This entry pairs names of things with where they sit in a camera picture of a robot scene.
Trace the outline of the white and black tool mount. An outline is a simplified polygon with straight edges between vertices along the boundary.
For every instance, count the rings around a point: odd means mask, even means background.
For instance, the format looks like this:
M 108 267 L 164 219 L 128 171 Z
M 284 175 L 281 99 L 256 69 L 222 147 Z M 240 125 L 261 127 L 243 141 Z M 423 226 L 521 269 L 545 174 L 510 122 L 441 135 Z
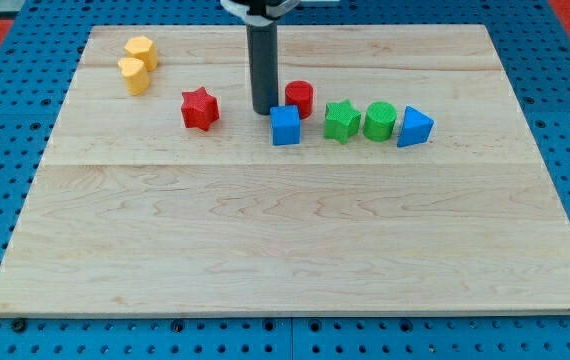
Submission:
M 221 0 L 228 13 L 245 25 L 264 27 L 278 21 L 300 4 L 300 0 Z

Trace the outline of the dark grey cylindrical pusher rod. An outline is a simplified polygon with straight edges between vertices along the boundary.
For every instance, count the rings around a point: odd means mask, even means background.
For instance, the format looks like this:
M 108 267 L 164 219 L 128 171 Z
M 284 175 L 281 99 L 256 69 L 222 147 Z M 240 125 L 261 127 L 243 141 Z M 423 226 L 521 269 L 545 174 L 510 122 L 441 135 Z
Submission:
M 246 33 L 252 107 L 257 114 L 269 115 L 279 100 L 277 23 L 247 25 Z

